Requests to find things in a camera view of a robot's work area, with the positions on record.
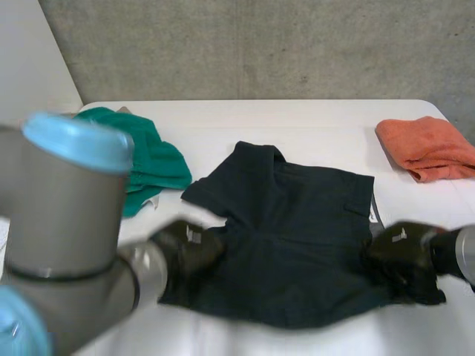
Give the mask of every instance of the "white wall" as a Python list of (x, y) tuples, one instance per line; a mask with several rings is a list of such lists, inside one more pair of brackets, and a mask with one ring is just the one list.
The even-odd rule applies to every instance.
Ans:
[(82, 101), (37, 0), (0, 0), (0, 123)]

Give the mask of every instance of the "green towel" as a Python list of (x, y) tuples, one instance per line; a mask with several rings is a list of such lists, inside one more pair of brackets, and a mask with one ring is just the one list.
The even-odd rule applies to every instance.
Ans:
[(75, 117), (117, 128), (134, 140), (134, 167), (127, 186), (124, 217), (134, 216), (143, 202), (164, 188), (185, 189), (190, 185), (191, 173), (185, 159), (173, 145), (161, 140), (151, 120), (107, 108), (89, 109)]

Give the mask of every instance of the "orange cloth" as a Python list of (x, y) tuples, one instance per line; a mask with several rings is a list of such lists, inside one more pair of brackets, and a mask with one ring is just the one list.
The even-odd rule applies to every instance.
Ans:
[(417, 182), (475, 177), (475, 147), (445, 120), (430, 116), (384, 120), (376, 133), (396, 163)]

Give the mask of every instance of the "gray wall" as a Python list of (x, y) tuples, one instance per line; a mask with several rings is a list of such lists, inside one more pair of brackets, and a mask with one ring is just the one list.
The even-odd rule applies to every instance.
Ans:
[(475, 143), (474, 0), (39, 2), (85, 103), (425, 99)]

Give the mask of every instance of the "black polo shirt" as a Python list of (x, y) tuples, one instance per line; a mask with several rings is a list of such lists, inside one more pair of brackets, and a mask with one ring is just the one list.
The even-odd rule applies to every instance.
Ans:
[(167, 289), (161, 303), (286, 329), (325, 326), (390, 302), (359, 260), (373, 177), (285, 161), (271, 145), (236, 144), (182, 195), (227, 217), (216, 266)]

